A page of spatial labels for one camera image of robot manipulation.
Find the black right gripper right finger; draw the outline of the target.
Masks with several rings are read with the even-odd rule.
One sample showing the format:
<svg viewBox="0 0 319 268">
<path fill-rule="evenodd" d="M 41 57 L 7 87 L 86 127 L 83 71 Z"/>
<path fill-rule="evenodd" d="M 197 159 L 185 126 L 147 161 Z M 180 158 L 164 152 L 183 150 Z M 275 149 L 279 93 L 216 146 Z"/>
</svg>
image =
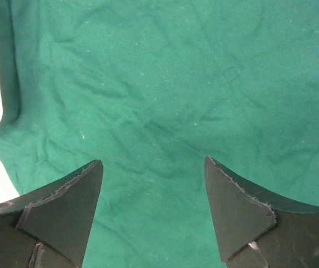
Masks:
<svg viewBox="0 0 319 268">
<path fill-rule="evenodd" d="M 205 159 L 204 178 L 227 267 L 319 268 L 319 206 L 265 189 L 212 157 Z"/>
</svg>

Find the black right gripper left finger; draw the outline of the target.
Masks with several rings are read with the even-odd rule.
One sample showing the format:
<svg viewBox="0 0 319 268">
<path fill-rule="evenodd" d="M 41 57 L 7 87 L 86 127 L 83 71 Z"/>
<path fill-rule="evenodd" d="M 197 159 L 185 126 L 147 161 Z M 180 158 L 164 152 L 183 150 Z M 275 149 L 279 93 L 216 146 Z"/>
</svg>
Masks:
<svg viewBox="0 0 319 268">
<path fill-rule="evenodd" d="M 81 267 L 102 178 L 103 164 L 93 160 L 0 203 L 0 267 Z"/>
</svg>

